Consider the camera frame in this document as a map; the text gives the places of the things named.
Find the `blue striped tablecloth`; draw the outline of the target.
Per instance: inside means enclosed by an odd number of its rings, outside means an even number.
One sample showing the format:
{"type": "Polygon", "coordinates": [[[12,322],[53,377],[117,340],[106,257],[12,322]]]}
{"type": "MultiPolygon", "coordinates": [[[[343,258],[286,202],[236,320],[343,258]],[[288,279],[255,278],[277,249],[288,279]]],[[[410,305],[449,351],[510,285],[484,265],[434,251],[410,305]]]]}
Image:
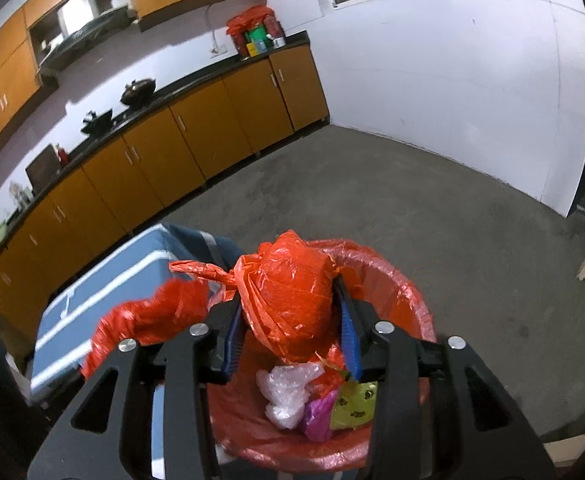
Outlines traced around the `blue striped tablecloth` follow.
{"type": "MultiPolygon", "coordinates": [[[[169,269],[174,260],[213,263],[230,270],[242,255],[234,243],[204,231],[159,223],[125,243],[104,261],[62,292],[43,314],[35,341],[31,391],[39,394],[85,359],[99,320],[127,301],[142,300],[170,278],[181,278],[169,269]]],[[[162,443],[163,388],[152,402],[152,447],[162,443]]]]}

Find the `clear plastic bag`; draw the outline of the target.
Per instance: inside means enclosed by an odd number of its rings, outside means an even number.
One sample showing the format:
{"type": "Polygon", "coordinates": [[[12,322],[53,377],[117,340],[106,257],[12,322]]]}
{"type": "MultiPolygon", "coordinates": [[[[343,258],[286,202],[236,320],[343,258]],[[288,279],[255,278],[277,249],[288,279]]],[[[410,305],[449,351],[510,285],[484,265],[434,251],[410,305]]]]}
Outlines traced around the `clear plastic bag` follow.
{"type": "Polygon", "coordinates": [[[268,401],[266,418],[278,429],[296,429],[310,399],[307,385],[323,374],[324,366],[319,362],[274,366],[271,372],[259,370],[256,382],[268,401]]]}

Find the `dark cutting board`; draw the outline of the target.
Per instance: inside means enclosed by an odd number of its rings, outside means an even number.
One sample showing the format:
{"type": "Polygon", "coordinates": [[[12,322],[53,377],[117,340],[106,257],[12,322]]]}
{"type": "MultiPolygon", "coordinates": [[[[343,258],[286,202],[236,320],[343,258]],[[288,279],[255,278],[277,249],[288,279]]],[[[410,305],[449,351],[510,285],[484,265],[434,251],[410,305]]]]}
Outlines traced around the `dark cutting board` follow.
{"type": "Polygon", "coordinates": [[[34,195],[40,194],[50,182],[56,179],[61,169],[62,163],[56,148],[52,144],[48,144],[26,168],[32,193],[34,195]]]}

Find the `orange plastic bag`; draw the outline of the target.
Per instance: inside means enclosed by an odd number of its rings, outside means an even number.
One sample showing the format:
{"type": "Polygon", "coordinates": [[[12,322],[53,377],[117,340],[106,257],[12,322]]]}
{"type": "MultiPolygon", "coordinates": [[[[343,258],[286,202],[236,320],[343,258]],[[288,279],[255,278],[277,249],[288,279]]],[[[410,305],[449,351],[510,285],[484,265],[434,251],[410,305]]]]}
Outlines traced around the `orange plastic bag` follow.
{"type": "Polygon", "coordinates": [[[82,375],[90,378],[122,340],[132,338],[141,346],[161,344],[204,321],[208,300],[205,281],[170,278],[151,297],[118,304],[97,323],[82,375]]]}
{"type": "Polygon", "coordinates": [[[343,352],[338,344],[332,344],[327,350],[325,356],[319,352],[315,353],[312,362],[317,362],[323,367],[323,374],[314,378],[306,385],[310,399],[321,399],[334,389],[339,389],[348,376],[348,371],[343,359],[343,352]]]}
{"type": "Polygon", "coordinates": [[[174,261],[170,270],[238,292],[257,341],[287,364],[308,362],[337,346],[338,266],[293,230],[240,256],[230,271],[195,260],[174,261]]]}

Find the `orange plastic bag back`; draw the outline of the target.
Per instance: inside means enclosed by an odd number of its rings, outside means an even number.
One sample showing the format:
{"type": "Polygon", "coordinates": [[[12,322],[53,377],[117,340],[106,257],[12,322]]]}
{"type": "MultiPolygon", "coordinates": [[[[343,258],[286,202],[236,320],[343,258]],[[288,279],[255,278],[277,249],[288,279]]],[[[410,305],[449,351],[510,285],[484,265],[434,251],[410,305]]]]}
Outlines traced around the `orange plastic bag back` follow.
{"type": "Polygon", "coordinates": [[[204,321],[208,300],[205,281],[170,278],[151,297],[118,304],[97,323],[82,375],[90,378],[122,340],[132,338],[141,346],[161,344],[204,321]]]}

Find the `magenta plastic bag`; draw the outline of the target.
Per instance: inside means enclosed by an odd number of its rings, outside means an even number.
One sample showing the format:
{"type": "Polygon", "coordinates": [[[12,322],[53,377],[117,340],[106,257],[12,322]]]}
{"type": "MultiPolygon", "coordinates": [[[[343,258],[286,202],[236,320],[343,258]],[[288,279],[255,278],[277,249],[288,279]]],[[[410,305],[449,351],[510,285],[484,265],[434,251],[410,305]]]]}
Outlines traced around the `magenta plastic bag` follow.
{"type": "Polygon", "coordinates": [[[323,398],[310,401],[305,406],[300,427],[311,442],[324,443],[332,439],[332,411],[338,396],[339,390],[334,389],[323,398]]]}

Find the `red bottle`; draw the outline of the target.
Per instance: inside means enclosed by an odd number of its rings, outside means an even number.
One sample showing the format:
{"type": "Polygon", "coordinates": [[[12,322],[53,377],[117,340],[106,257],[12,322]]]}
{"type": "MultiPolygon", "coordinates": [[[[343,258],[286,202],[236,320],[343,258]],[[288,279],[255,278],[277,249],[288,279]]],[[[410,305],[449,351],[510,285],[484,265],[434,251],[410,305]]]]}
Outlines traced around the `red bottle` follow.
{"type": "Polygon", "coordinates": [[[70,162],[69,154],[59,144],[56,145],[56,152],[61,166],[65,167],[70,162]]]}

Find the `black wok with lid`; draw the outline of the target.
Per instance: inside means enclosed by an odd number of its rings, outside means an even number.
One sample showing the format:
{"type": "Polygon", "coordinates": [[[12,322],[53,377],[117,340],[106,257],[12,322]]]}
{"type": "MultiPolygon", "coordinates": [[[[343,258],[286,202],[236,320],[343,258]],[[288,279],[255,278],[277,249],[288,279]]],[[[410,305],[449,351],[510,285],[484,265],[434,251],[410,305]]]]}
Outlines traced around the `black wok with lid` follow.
{"type": "Polygon", "coordinates": [[[131,110],[139,110],[154,99],[155,90],[155,79],[133,80],[125,86],[120,102],[131,110]]]}

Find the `black pot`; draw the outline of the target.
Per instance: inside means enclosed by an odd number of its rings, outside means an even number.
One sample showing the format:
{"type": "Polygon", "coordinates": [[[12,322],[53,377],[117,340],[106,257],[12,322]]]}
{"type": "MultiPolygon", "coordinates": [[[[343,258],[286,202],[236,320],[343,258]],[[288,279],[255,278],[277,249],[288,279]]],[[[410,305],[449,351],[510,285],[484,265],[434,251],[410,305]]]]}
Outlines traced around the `black pot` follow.
{"type": "Polygon", "coordinates": [[[102,114],[97,114],[94,110],[91,110],[83,118],[81,132],[87,136],[102,136],[112,128],[112,125],[114,125],[112,110],[106,110],[102,114]]]}

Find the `red bag covered appliance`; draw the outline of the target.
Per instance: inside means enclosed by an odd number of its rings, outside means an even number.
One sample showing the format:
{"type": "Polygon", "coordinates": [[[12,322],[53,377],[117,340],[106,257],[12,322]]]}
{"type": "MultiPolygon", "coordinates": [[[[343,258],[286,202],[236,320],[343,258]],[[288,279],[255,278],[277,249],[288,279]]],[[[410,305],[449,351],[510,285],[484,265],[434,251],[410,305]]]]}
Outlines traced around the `red bag covered appliance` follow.
{"type": "Polygon", "coordinates": [[[255,58],[283,48],[286,36],[269,6],[253,6],[226,22],[226,34],[241,58],[255,58]]]}

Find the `olive green foil bag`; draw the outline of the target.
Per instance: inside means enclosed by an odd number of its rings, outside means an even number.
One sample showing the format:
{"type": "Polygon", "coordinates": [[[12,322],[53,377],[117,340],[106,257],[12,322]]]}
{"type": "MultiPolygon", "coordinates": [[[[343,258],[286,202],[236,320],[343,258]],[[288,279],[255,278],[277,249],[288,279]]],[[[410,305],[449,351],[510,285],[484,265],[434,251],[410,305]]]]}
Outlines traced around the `olive green foil bag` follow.
{"type": "Polygon", "coordinates": [[[339,389],[329,428],[333,431],[357,429],[368,424],[375,414],[378,382],[350,380],[339,389]]]}

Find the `wooden lower cabinets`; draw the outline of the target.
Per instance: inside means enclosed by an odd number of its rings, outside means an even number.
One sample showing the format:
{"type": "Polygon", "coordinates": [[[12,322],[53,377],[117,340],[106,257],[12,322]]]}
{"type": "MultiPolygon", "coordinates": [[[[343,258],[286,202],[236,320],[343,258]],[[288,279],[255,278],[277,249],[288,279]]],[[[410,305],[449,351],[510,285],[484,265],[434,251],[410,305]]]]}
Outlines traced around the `wooden lower cabinets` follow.
{"type": "Polygon", "coordinates": [[[0,247],[0,334],[25,354],[50,295],[156,214],[329,117],[306,34],[188,76],[87,147],[0,247]]]}

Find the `steel range hood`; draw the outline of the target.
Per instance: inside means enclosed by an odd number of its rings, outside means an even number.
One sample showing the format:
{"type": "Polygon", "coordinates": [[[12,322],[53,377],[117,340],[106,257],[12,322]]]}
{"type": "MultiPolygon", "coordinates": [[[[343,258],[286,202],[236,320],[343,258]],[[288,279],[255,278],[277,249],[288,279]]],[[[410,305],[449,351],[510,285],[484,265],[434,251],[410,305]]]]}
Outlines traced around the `steel range hood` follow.
{"type": "Polygon", "coordinates": [[[132,0],[67,0],[29,28],[38,73],[58,75],[135,20],[132,0]]]}

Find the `orange plastic bag front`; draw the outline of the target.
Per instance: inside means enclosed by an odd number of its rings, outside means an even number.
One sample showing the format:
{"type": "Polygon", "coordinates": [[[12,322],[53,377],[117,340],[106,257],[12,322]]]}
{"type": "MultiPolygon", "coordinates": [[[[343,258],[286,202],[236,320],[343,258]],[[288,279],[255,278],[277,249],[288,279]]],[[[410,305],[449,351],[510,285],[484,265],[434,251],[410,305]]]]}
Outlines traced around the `orange plastic bag front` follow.
{"type": "Polygon", "coordinates": [[[323,367],[323,374],[314,378],[306,385],[310,399],[321,399],[334,389],[339,389],[348,376],[348,371],[343,359],[343,352],[338,344],[332,344],[327,350],[325,356],[319,352],[315,353],[312,362],[317,362],[323,367]]]}

